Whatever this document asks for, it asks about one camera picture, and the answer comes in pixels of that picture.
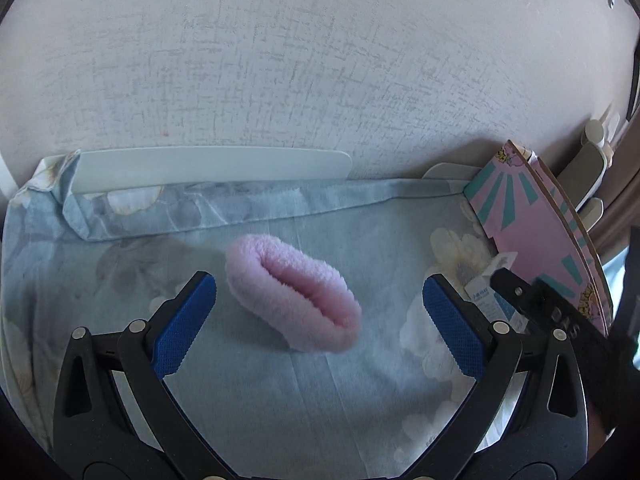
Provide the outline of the white cylinder cup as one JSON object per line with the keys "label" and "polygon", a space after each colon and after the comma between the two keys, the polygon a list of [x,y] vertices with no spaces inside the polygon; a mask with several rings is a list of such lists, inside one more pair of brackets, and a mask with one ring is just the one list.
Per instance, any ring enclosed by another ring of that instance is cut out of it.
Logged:
{"label": "white cylinder cup", "polygon": [[603,148],[605,144],[611,143],[615,136],[620,118],[615,116],[612,122],[602,122],[599,119],[590,119],[582,129],[580,142],[582,145],[593,144],[598,148]]}

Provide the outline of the pink fluffy sock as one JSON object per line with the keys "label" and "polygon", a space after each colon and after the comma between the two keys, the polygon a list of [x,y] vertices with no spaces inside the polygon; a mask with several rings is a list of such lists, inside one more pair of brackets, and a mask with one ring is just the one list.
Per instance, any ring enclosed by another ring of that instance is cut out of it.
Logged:
{"label": "pink fluffy sock", "polygon": [[299,352],[341,353],[361,330],[362,309],[342,274],[271,235],[250,234],[226,252],[233,297]]}

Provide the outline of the floral blue bedsheet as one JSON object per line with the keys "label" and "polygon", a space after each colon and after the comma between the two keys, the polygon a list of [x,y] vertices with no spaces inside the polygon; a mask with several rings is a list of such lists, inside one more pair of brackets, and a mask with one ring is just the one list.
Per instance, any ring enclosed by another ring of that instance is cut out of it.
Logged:
{"label": "floral blue bedsheet", "polygon": [[[167,385],[239,474],[363,479],[403,472],[472,387],[426,313],[424,280],[457,289],[494,256],[463,183],[443,180],[202,183],[82,195],[81,159],[30,180],[6,210],[1,382],[50,448],[70,334],[148,318],[198,271],[217,301]],[[342,274],[362,309],[356,346],[300,353],[243,308],[226,251],[280,238]]]}

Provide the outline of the white bed rail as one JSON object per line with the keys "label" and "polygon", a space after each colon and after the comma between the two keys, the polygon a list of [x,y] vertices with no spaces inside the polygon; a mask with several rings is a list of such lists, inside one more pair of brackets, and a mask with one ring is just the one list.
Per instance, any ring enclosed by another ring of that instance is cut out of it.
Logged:
{"label": "white bed rail", "polygon": [[91,194],[196,182],[340,180],[352,159],[340,151],[249,146],[174,146],[85,152],[72,190]]}

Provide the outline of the blue white carton box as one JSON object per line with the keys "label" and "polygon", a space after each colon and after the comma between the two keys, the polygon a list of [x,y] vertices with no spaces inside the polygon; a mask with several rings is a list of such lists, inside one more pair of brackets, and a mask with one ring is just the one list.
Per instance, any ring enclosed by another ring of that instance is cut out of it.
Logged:
{"label": "blue white carton box", "polygon": [[517,256],[516,252],[499,252],[480,274],[464,286],[464,290],[489,322],[509,323],[516,332],[524,334],[526,318],[490,286],[491,275],[500,269],[510,270]]}

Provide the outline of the cardboard box pink outside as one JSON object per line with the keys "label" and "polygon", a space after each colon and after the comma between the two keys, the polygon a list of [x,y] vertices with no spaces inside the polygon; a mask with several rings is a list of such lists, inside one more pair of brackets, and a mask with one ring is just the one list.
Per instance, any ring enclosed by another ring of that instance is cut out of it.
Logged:
{"label": "cardboard box pink outside", "polygon": [[463,194],[498,252],[514,252],[512,271],[540,278],[603,335],[613,321],[600,257],[573,204],[537,157],[508,141]]}

